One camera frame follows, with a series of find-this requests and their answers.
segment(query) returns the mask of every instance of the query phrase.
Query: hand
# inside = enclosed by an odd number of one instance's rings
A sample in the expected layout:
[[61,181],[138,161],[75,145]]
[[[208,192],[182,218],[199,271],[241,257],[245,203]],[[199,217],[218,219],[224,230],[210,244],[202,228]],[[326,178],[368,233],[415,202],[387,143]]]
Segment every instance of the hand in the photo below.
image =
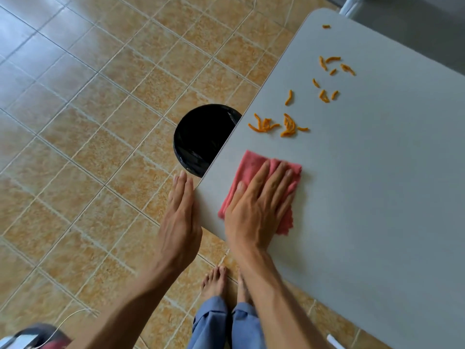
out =
[[266,251],[279,223],[290,207],[294,193],[282,198],[290,183],[293,171],[281,162],[270,176],[267,160],[249,186],[240,182],[225,214],[225,234],[233,253],[256,247]]
[[158,234],[160,260],[181,273],[192,263],[202,240],[199,205],[194,183],[186,172],[175,175],[168,195],[168,207]]

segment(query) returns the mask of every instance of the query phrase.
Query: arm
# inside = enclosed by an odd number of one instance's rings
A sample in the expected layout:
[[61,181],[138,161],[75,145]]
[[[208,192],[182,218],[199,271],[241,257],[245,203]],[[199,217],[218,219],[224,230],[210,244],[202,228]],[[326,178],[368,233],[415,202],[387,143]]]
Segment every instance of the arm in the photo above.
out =
[[305,311],[284,285],[266,251],[294,193],[282,198],[292,170],[281,163],[269,174],[263,164],[245,188],[240,183],[225,216],[225,233],[260,317],[268,348],[328,349]]
[[194,260],[201,244],[202,229],[193,181],[187,179],[184,171],[173,179],[168,208],[157,238],[159,249],[146,271],[102,311],[69,349],[132,349],[165,293]]

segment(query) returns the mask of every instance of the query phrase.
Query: bare foot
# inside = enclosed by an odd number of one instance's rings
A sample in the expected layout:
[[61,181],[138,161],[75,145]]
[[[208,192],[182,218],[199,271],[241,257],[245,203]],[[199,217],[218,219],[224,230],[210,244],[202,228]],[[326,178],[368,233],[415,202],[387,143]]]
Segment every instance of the bare foot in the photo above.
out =
[[202,300],[208,300],[214,296],[225,298],[226,291],[226,267],[216,266],[205,276],[202,282]]
[[242,274],[239,270],[239,277],[237,281],[237,303],[248,302],[253,305],[252,298],[250,297],[249,289],[247,289],[246,282],[242,277]]

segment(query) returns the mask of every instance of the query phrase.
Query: white table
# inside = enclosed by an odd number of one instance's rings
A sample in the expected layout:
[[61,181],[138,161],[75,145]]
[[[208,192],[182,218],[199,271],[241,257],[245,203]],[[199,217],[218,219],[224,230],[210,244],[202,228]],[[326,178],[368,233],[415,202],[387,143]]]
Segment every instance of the white table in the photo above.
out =
[[[357,76],[330,77],[319,55]],[[338,100],[320,101],[314,77]],[[287,112],[311,133],[258,134],[254,112]],[[203,226],[223,239],[217,212],[246,149],[303,166],[294,229],[270,246],[286,279],[394,349],[465,345],[465,77],[318,10],[196,190]]]

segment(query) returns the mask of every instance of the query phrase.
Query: pant leg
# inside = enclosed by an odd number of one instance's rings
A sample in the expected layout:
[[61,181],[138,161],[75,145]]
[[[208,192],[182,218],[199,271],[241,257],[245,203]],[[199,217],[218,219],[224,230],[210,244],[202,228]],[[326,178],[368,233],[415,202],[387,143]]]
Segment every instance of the pant leg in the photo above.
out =
[[187,349],[224,349],[228,307],[220,296],[205,301],[195,314]]
[[247,302],[232,311],[231,341],[231,349],[266,349],[257,311]]

